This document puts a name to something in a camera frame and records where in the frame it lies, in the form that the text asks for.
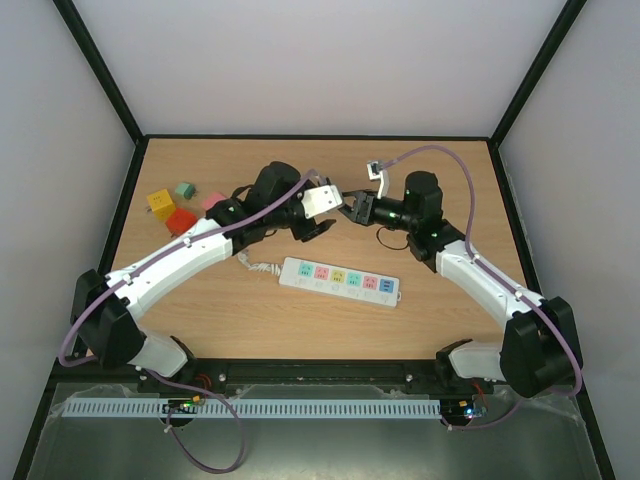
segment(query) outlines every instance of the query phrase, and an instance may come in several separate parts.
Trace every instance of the black enclosure edge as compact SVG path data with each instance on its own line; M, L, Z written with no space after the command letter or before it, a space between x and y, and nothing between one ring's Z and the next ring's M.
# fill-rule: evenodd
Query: black enclosure edge
M23 480L29 475L31 469L31 462L33 462L33 456L36 453L38 442L40 441L40 434L44 428L44 424L49 416L49 410L51 409L51 402L53 401L53 394L55 390L45 389L40 398L40 403L36 410L36 414L31 422L31 428L27 434L27 439L22 447L22 453L18 460L18 465L13 473L13 480Z
M107 68L107 64L98 51L98 47L93 41L93 38L91 38L91 34L84 24L82 17L80 17L76 6L72 0L53 0L53 3L67 24L67 28L69 28L71 35L73 35L73 38L76 40L78 47L80 47L84 58L100 82L104 93L107 95L107 98L109 98L118 117L120 117L120 121L129 133L131 140L137 144L142 140L142 130L140 130L136 119L133 117L116 81L111 76L111 72Z
M613 472L613 466L611 465L607 448L604 445L600 427L598 426L598 421L591 406L591 400L589 400L586 387L583 387L582 391L576 395L576 402L580 409L582 419L587 426L587 435L589 435L589 441L593 449L593 455L596 457L600 475L605 480L615 480L616 476Z
M491 143L495 146L499 147L506 138L585 3L587 3L587 0L567 0L567 3L564 4L560 15L558 15L553 27L551 27L547 38L545 38L538 54L533 59L533 63L527 70L518 90L516 90L507 110L505 110L502 119L491 136Z
M507 178L507 173L500 157L498 147L491 142L487 142L489 148L489 155L491 156L491 163L493 164L493 171L496 174L496 180L498 181L498 188L500 189L500 195L504 203L504 209L507 213L507 219L509 220L509 226L511 227L511 234L513 235L513 241L516 245L516 251L518 252L518 258L520 259L520 265L522 266L522 272L524 274L524 280L527 283L527 287L534 292L541 293L540 283L538 282L538 276L536 275L536 269L533 266L533 259L531 258L531 251L529 250L529 244L527 243L527 237L522 228L522 222L520 221L520 215L516 208L515 198L511 191L511 185Z
M136 189L138 183L138 175L140 175L140 169L142 168L142 161L144 155L147 152L147 145L149 140L144 137L136 145L133 151L133 158L129 164L129 170L122 186L122 192L116 206L116 211L113 215L113 221L107 234L107 240L102 251L102 257L98 264L98 273L100 275L106 275L111 271L113 266L113 260L118 250L118 244L120 243L120 237L122 236L122 229L124 228L125 221L127 220L127 214L129 213L129 205L133 198L133 192Z
M419 142L487 142L489 137L456 137L426 135L289 135L289 134L152 134L147 138L174 140L403 140Z

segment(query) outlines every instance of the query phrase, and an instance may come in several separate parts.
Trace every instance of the power strip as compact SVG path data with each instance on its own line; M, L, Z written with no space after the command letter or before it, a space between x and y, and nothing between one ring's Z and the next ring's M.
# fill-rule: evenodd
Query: power strip
M401 298L395 277L287 257L280 285L309 292L395 307Z

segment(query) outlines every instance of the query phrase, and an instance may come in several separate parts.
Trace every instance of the white robotic arm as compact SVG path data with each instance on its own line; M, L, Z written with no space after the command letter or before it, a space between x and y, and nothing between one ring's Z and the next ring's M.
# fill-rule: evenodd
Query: white robotic arm
M512 287L512 291L507 290L505 286L480 268L478 260L496 272L503 281ZM442 251L436 254L436 272L467 292L493 317L503 332L507 322L513 318L516 312L527 313L531 311L531 307L520 300L522 295L526 295L538 306L543 300L542 295L532 292L509 278L482 255L477 254L474 258L469 257L463 240L456 240L446 245ZM519 296L514 295L513 290L519 292ZM505 381L500 368L501 348L501 343L471 341L454 349L449 355L449 360L460 378L486 378Z
M268 230L289 228L303 242L315 238L335 220L316 224L314 218L341 205L334 185L316 186L293 167L273 162L261 171L245 200L232 196L219 202L179 238L104 278L94 270L83 274L76 285L72 322L101 292L115 290L80 326L81 338L107 368L128 363L172 377L187 364L190 352L176 338L136 325L142 316L182 282L263 240Z
M454 377L506 381L530 397L578 370L574 365L582 361L569 305L559 297L546 300L524 288L475 253L464 234L443 219L443 194L433 173L410 173L400 200L380 194L383 183L388 188L388 177L380 174L385 169L374 162L367 171L370 179L380 180L378 191L344 193L353 202L340 211L360 225L407 232L416 260L460 286L504 332L502 344L462 340L438 352L436 360L446 360L439 370L445 372L444 382Z

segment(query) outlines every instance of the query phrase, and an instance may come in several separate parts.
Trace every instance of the wooden tabletop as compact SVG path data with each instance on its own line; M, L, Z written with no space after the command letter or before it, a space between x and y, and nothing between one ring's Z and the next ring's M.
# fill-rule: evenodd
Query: wooden tabletop
M153 139L131 201L114 269L134 263L171 240L166 226L146 212L146 196L178 183L196 185L198 196L178 206L198 215L210 193L226 195L252 183L273 160L300 172L317 169L342 190L375 188L366 162L391 159L424 145L374 140L175 140ZM492 263L523 282L504 205L484 142L442 142L467 163L477 192L474 245ZM445 218L464 231L469 192L458 165L440 152L416 155L390 170L389 195L402 198L411 171L434 172L444 192ZM497 324L456 285L433 274L408 250L391 251L339 213L327 233L309 243L289 231L250 247L252 262L281 263L286 256L400 278L395 309L280 287L267 273L248 271L236 258L200 272L162 298L141 320L155 331L180 338L197 357L278 359L433 358L462 338L499 341ZM403 246L401 232L381 232Z

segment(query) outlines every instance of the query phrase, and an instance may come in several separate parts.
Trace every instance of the black frame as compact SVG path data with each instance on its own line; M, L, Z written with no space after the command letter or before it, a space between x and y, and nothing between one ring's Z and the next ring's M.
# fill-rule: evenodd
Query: black frame
M558 19L554 23L551 31L547 35L542 47L540 48L538 55L535 57L532 65L530 66L527 74L522 80L520 87L511 100L507 110L505 111L502 119L500 120L495 132L491 138L479 136L479 137L429 137L429 136L366 136L366 135L145 135L138 126L133 114L129 110L120 89L111 76L106 63L104 62L97 46L93 42L91 35L86 28L80 14L78 13L72 0L52 0L58 8L60 15L67 24L71 34L76 39L78 46L80 47L83 55L87 59L87 62L91 66L98 81L103 87L107 97L111 101L116 113L120 117L123 125L127 129L127 132L131 136L132 141L135 144L135 151L131 160L129 171L127 173L125 184L122 189L120 200L118 202L116 212L109 230L107 241L104 247L98 272L101 274L107 273L113 264L113 260L118 248L122 229L124 227L131 198L135 190L138 175L144 161L144 156L150 139L153 138L225 138L225 139L295 139L295 140L419 140L419 141L483 141L486 142L493 168L498 181L500 194L502 196L509 225L513 234L514 242L520 263L522 265L524 277L527 286L534 291L540 292L540 284L536 275L529 246L524 235L522 224L516 209L511 187L509 185L508 178L504 169L504 164L500 157L499 147L505 139L509 130L516 121L520 111L526 104L529 96L533 92L538 81L544 74L547 66L551 62L554 54L560 47L564 37L573 25L574 21L578 17L582 7L585 5L586 0L567 0L564 5ZM80 353L84 350L84 346L79 343L74 348L74 351ZM283 362L277 360L205 360L209 362L218 362L222 365L228 365L230 363L242 364L244 372L247 372L247 368L251 368L250 365L256 365L261 369L264 369L265 365L278 364L278 367L282 367ZM429 361L330 361L330 362L295 362L296 365L302 366L308 365L314 372L318 371L318 365L325 364L327 366L327 373L331 374L331 371L335 367L351 367L356 368L361 372L369 372L374 377L376 372L380 372L380 367L385 371L398 372L409 371L415 369L416 365L420 362ZM31 430L25 442L25 446L20 457L17 469L14 474L14 479L26 478L31 466L31 460L38 444L40 432L44 426L46 417L51 407L53 400L53 394L58 383L137 383L138 374L132 367L123 367L113 371L101 370L97 365L83 365L74 369L64 369L60 365L54 364L49 380L45 386L38 410L36 412ZM591 445L596 456L598 467L602 478L614 479L614 472L611 466L611 462L606 452L602 436L589 400L589 395L586 388L578 394L577 403L582 413L582 416L587 425L587 431L591 440Z

